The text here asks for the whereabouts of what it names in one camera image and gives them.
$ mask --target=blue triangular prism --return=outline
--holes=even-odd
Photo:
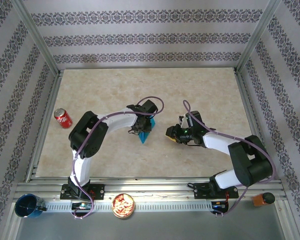
[[[154,126],[156,125],[155,119],[154,119],[154,118],[151,118],[150,121],[151,121],[151,129],[153,129]],[[145,141],[146,141],[146,139],[147,139],[149,133],[150,133],[150,132],[142,132],[142,133],[139,134],[139,138],[140,138],[142,144],[145,143]]]

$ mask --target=bowl of food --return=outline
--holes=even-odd
[[[113,199],[112,211],[116,217],[126,219],[134,212],[135,205],[135,201],[130,195],[121,193]]]

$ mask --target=patterned wallpaper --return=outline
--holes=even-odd
[[[268,0],[27,0],[60,69],[236,66]]]
[[[300,231],[300,1],[283,1],[242,72]]]
[[[54,77],[11,3],[0,0],[0,236],[24,181]]]

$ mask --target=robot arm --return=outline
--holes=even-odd
[[[152,101],[147,100],[143,105],[128,105],[120,112],[153,114],[157,111],[157,106]],[[89,134],[89,130],[91,130],[93,126],[105,116],[107,116],[107,114],[96,115],[92,111],[87,111],[73,128],[69,135],[73,160],[75,160],[75,155],[78,149],[81,147],[87,135]],[[106,134],[125,127],[131,127],[129,133],[132,131],[136,135],[140,133],[149,133],[152,130],[150,116],[127,113],[114,115],[104,119],[101,123],[99,123],[74,162],[75,176],[78,184],[82,186],[83,189],[89,188],[91,159],[92,156],[99,151]],[[68,184],[71,188],[69,191],[71,191],[73,195],[76,195],[78,198],[81,198],[83,194],[78,188],[77,181],[75,181],[75,176],[74,173],[71,172],[71,175],[68,179]]]
[[[198,111],[192,111],[191,113],[202,122]],[[198,146],[215,149],[231,157],[232,170],[210,177],[209,189],[211,196],[232,186],[244,185],[249,187],[273,173],[271,163],[257,149],[245,142],[209,132],[188,113],[180,116],[179,124],[169,127],[165,135],[176,143],[188,145],[190,141],[194,141]],[[246,137],[245,140],[265,150],[257,136],[251,135]]]

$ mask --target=soda can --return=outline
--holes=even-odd
[[[64,110],[63,108],[58,108],[54,111],[53,115],[56,121],[61,125],[61,127],[63,127],[64,129],[71,127],[72,119],[70,118],[66,110]]]

